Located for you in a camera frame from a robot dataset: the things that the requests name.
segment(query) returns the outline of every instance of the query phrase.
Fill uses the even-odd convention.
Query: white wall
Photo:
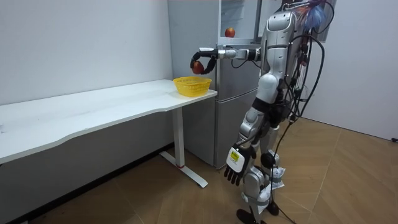
[[[0,105],[171,78],[167,1],[1,1],[0,76]]]
[[[393,0],[337,1],[324,71],[306,118],[398,137],[397,7]],[[309,81],[315,80],[320,61],[320,49],[314,52]]]
[[[162,78],[172,78],[166,0],[0,2],[0,105]],[[0,223],[172,141],[171,114],[157,113],[4,164]]]

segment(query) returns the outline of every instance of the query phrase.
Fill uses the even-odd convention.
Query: humanoid robot
[[[232,184],[239,185],[243,179],[242,198],[249,204],[249,212],[241,209],[237,211],[237,216],[243,223],[264,223],[261,213],[265,208],[273,215],[279,214],[279,208],[272,196],[272,184],[280,182],[280,179],[274,177],[274,168],[279,165],[279,157],[272,148],[279,124],[285,119],[289,119],[291,123],[297,119],[291,107],[294,98],[299,97],[297,95],[301,95],[301,92],[293,92],[292,88],[300,74],[297,75],[294,69],[297,65],[307,62],[310,39],[320,44],[309,33],[311,29],[316,28],[315,26],[320,25],[319,22],[308,24],[308,21],[303,19],[314,19],[308,15],[308,11],[323,2],[325,1],[283,1],[280,10],[267,21],[261,48],[255,50],[238,50],[228,46],[225,49],[200,48],[192,58],[190,64],[192,69],[196,63],[199,63],[200,57],[211,58],[207,68],[197,72],[201,74],[211,72],[218,59],[261,62],[256,99],[243,119],[238,141],[228,154],[224,173]],[[297,9],[304,11],[304,14],[298,13]],[[322,45],[320,47],[324,56],[324,49]],[[259,148],[261,148],[261,167],[254,165]]]

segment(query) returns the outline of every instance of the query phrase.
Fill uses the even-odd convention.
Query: baseboard
[[[79,187],[78,189],[73,190],[73,191],[39,207],[39,208],[36,208],[35,210],[33,210],[29,213],[26,213],[25,215],[22,215],[21,217],[18,217],[16,219],[14,219],[13,221],[8,222],[7,224],[21,224],[26,220],[33,220],[33,219],[45,214],[46,212],[49,212],[50,210],[62,205],[63,203],[70,201],[70,200],[74,199],[75,197],[80,196],[83,193],[85,193],[85,192],[113,179],[114,177],[138,166],[139,164],[142,164],[143,162],[148,161],[149,159],[152,159],[153,157],[159,155],[160,152],[166,151],[173,147],[174,147],[174,142],[172,142],[172,143],[170,143],[170,144],[168,144],[168,145],[166,145],[166,146],[164,146],[164,147],[162,147],[162,148],[160,148],[160,149],[158,149],[158,150],[156,150],[156,151],[154,151],[154,152],[152,152],[134,162],[131,162],[121,168],[118,168],[117,170],[112,171],[112,172],[110,172],[110,173],[108,173],[108,174],[82,186],[82,187]]]

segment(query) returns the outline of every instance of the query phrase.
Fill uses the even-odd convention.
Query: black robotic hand
[[[228,181],[231,181],[232,184],[236,184],[236,186],[239,186],[239,184],[241,183],[241,179],[246,169],[248,168],[250,159],[256,158],[256,151],[252,146],[250,146],[248,149],[243,149],[237,145],[234,145],[233,148],[244,157],[243,168],[240,172],[236,172],[234,169],[230,168],[229,165],[227,165],[224,172],[224,177],[227,177]]]

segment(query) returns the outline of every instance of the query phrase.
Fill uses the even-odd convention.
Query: table leg
[[[174,129],[174,149],[175,158],[167,152],[161,152],[160,155],[166,158],[169,162],[179,168],[182,172],[187,174],[192,180],[194,180],[200,187],[204,188],[207,186],[207,181],[201,178],[198,174],[194,173],[191,169],[185,166],[184,159],[184,136],[183,136],[183,124],[182,124],[182,108],[173,110],[173,129]]]

